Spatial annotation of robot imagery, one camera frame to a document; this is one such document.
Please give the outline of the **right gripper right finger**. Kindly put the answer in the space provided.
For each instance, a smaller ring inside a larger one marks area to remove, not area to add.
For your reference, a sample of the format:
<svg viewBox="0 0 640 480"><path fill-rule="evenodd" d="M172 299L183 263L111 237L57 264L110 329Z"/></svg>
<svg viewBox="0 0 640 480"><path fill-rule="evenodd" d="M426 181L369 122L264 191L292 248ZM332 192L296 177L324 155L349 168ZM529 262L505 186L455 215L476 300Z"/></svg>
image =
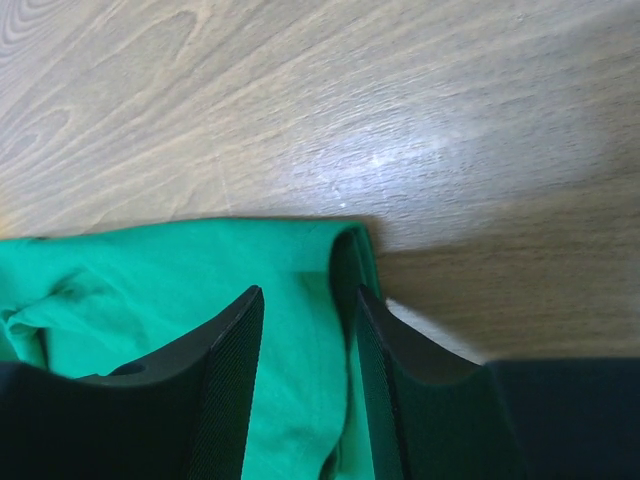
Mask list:
<svg viewBox="0 0 640 480"><path fill-rule="evenodd" d="M357 293L356 336L377 479L525 479L489 370Z"/></svg>

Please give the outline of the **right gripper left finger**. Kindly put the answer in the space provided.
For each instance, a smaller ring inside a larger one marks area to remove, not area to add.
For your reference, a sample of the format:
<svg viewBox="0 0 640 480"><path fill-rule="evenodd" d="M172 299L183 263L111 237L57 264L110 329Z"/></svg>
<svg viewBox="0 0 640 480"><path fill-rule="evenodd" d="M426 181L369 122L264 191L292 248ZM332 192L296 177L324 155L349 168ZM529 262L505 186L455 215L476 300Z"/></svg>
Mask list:
<svg viewBox="0 0 640 480"><path fill-rule="evenodd" d="M248 288L216 317L107 375L1 366L5 479L237 479L264 298Z"/></svg>

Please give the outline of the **green t shirt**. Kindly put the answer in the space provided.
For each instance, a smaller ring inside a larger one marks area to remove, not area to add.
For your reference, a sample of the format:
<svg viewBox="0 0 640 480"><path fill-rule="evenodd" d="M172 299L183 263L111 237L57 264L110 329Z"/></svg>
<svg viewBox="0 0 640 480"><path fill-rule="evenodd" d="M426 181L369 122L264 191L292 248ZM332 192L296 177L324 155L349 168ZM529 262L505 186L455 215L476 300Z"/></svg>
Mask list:
<svg viewBox="0 0 640 480"><path fill-rule="evenodd" d="M331 220L202 219L1 245L1 356L106 374L263 291L242 475L374 475L357 342L359 286L379 287L369 234Z"/></svg>

